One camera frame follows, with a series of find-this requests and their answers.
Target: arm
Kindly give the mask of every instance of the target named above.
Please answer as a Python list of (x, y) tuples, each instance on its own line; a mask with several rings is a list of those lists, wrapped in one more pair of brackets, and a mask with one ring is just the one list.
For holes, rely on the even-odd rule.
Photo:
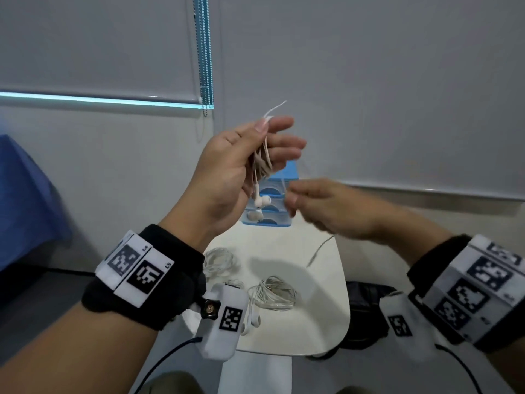
[[(287, 160), (300, 157), (306, 141), (277, 134), (292, 124), (290, 117), (272, 118), (268, 124), (264, 120), (248, 123), (213, 137), (187, 190), (159, 225), (202, 253), (246, 207), (252, 193), (248, 159), (265, 137), (276, 170), (284, 168)], [(154, 294), (163, 293), (161, 285), (173, 284), (167, 282), (168, 273)], [(158, 302), (154, 309), (163, 305)], [(156, 337), (154, 329), (117, 312), (91, 312), (77, 304), (3, 365), (0, 387), (23, 394), (127, 393)]]
[[(322, 231), (389, 246), (412, 266), (453, 234), (410, 210), (329, 179), (290, 184), (285, 204)], [(525, 393), (525, 338), (487, 354), (516, 393)]]

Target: blue cloth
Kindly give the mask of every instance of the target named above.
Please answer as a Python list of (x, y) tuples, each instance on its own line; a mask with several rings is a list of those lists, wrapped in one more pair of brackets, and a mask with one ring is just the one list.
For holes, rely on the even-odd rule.
[(69, 238), (51, 182), (12, 138), (0, 135), (0, 271), (44, 242)]

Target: black and white qr code marker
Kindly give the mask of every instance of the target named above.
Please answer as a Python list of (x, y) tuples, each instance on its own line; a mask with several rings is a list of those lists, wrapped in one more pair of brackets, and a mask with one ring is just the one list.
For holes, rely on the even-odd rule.
[(116, 271), (120, 276), (124, 275), (135, 261), (139, 258), (139, 253), (131, 248), (131, 246), (124, 245), (122, 249), (109, 260), (108, 265)]
[(473, 314), (479, 311), (490, 299), (489, 295), (463, 278), (452, 286), (448, 295)]
[(224, 331), (236, 332), (239, 330), (240, 318), (243, 315), (243, 310), (226, 307), (224, 309), (223, 318), (220, 320), (219, 329)]
[(460, 310), (452, 302), (444, 297), (438, 305), (434, 308), (434, 311), (439, 314), (443, 320), (452, 326), (455, 330), (459, 330), (470, 321), (470, 317), (466, 312)]
[(127, 282), (141, 292), (149, 294), (163, 275), (164, 272), (144, 259), (128, 278)]
[(494, 254), (496, 257), (499, 257), (499, 258), (502, 258), (504, 260), (511, 262), (517, 267), (519, 267), (521, 262), (523, 261), (523, 259), (517, 254), (506, 250), (505, 248), (501, 247), (500, 245), (495, 244), (494, 242), (491, 242), (490, 245), (488, 245), (487, 251)]
[(493, 291), (500, 290), (514, 275), (513, 272), (483, 256), (470, 266), (467, 274), (476, 278)]
[(389, 317), (390, 326), (398, 337), (409, 337), (412, 335), (408, 324), (403, 315), (393, 315)]

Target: white tracker device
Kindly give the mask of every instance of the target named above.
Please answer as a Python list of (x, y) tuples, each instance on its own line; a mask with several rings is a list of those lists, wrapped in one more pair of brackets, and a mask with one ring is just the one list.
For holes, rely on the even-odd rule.
[(243, 320), (248, 308), (248, 294), (234, 286), (216, 283), (204, 298), (220, 301), (218, 318), (202, 319), (196, 337), (201, 355), (207, 359), (227, 361), (235, 354)]

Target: light strip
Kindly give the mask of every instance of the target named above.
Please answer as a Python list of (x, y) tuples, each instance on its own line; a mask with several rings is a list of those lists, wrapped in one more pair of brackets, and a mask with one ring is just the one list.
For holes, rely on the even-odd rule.
[(29, 94), (25, 92), (3, 92), (0, 97), (5, 98), (26, 98), (26, 99), (47, 99), (52, 101), (72, 101), (89, 103), (111, 103), (116, 105), (136, 105), (136, 106), (161, 106), (164, 108), (186, 108), (186, 109), (214, 109), (213, 105), (200, 105), (198, 103), (178, 103), (178, 102), (159, 102), (159, 101), (136, 101), (130, 99), (114, 98), (93, 98), (93, 97), (73, 97), (70, 95), (49, 95), (49, 94)]

